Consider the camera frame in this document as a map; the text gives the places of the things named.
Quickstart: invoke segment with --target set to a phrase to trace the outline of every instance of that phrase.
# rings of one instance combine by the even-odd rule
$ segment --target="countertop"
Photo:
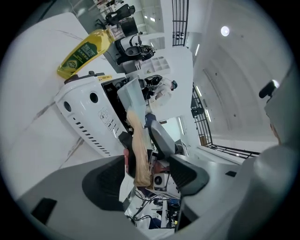
[[[57,169],[101,158],[54,102],[64,82],[56,69],[87,35],[64,13],[27,29],[7,50],[0,69],[1,170],[14,199]],[[78,75],[90,70],[115,73],[103,55]]]

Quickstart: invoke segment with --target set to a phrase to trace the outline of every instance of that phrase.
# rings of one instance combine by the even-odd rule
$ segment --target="metal railing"
[[[173,46],[184,46],[188,28],[189,0],[172,0]]]
[[[259,152],[229,148],[229,147],[213,144],[211,133],[210,133],[210,126],[207,121],[205,108],[202,105],[200,96],[198,95],[194,85],[193,85],[193,93],[192,93],[191,112],[195,120],[196,129],[198,131],[201,146],[208,147],[210,149],[224,152],[229,155],[236,156],[243,159],[257,157],[260,154]]]
[[[215,144],[210,145],[209,148],[220,151],[220,152],[227,153],[232,156],[243,158],[243,159],[257,157],[260,154],[259,152],[252,152],[252,151],[241,150],[241,149],[236,149],[236,148],[229,148],[229,147],[224,147],[224,146],[215,145]]]
[[[201,145],[204,147],[209,147],[212,145],[210,126],[206,118],[205,109],[201,103],[195,86],[193,86],[191,112],[195,120]]]

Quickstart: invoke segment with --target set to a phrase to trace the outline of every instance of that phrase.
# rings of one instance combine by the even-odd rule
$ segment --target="cable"
[[[130,218],[131,219],[131,222],[133,222],[136,226],[136,222],[134,221],[134,219],[131,217],[131,216],[128,216],[128,215],[125,215],[126,217]]]
[[[118,64],[117,64],[117,61],[115,61],[115,60],[113,59],[112,56],[111,56],[111,58],[112,58],[112,60],[114,61],[114,63],[115,63],[116,65],[118,65]]]
[[[72,3],[71,3],[71,1],[70,1],[70,0],[68,0],[68,2],[69,2],[69,4],[70,4],[70,5],[71,5],[71,7],[72,7],[71,11],[73,11],[73,12],[74,12],[74,14],[75,14],[75,16],[76,16],[77,20],[79,20],[79,19],[78,19],[78,16],[77,16],[77,14],[76,14],[76,12],[75,12],[75,10],[74,10],[74,7],[73,7],[73,5],[72,5]]]
[[[153,199],[150,199],[150,200],[147,200],[147,199],[143,199],[142,195],[138,192],[138,191],[135,191],[135,193],[138,193],[141,197],[139,197],[138,195],[136,195],[139,199],[143,200],[143,201],[152,201]],[[165,200],[169,200],[169,199],[172,199],[171,197],[170,198],[166,198],[166,199],[162,199],[162,198],[155,198],[157,200],[160,200],[160,201],[165,201]]]
[[[140,207],[140,209],[136,212],[136,214],[133,215],[133,219],[135,219],[136,215],[138,215],[143,209],[144,207],[146,207],[146,205],[148,203],[150,203],[156,196],[152,197],[151,199],[149,200],[143,200],[143,203],[142,203],[142,206]]]
[[[145,215],[145,216],[142,216],[141,218],[137,218],[136,221],[141,221],[141,220],[144,220],[144,219],[147,219],[150,217],[151,217],[150,215]]]

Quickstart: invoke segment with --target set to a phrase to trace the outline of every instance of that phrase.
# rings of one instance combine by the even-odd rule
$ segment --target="ceiling light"
[[[85,10],[86,10],[85,8],[79,9],[77,13],[77,17],[80,17],[82,14],[84,14]]]
[[[229,28],[224,26],[221,28],[221,34],[224,36],[224,37],[227,37],[229,35],[230,31],[229,31]]]
[[[197,46],[197,49],[196,49],[196,52],[195,52],[195,56],[197,56],[197,54],[198,54],[199,46],[200,46],[200,44],[198,44],[198,46]]]
[[[208,120],[211,122],[210,113],[208,112],[207,109],[205,109],[205,111],[206,111],[206,114],[207,114],[207,116],[208,116]]]
[[[199,93],[199,95],[202,97],[202,94],[201,94],[201,92],[200,92],[198,86],[196,86],[196,89],[197,89],[197,92]]]
[[[274,83],[275,88],[279,88],[279,82],[277,82],[276,80],[272,80],[272,82]]]
[[[181,128],[182,134],[184,135],[182,124],[181,124],[181,120],[180,120],[180,118],[178,118],[178,119],[179,119],[179,124],[180,124],[180,128]]]

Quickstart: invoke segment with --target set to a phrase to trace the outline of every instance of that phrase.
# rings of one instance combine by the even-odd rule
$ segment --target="cooking oil bottle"
[[[93,31],[59,65],[58,75],[68,79],[96,57],[105,53],[112,42],[135,33],[137,33],[137,27],[133,18],[123,19],[106,30]]]

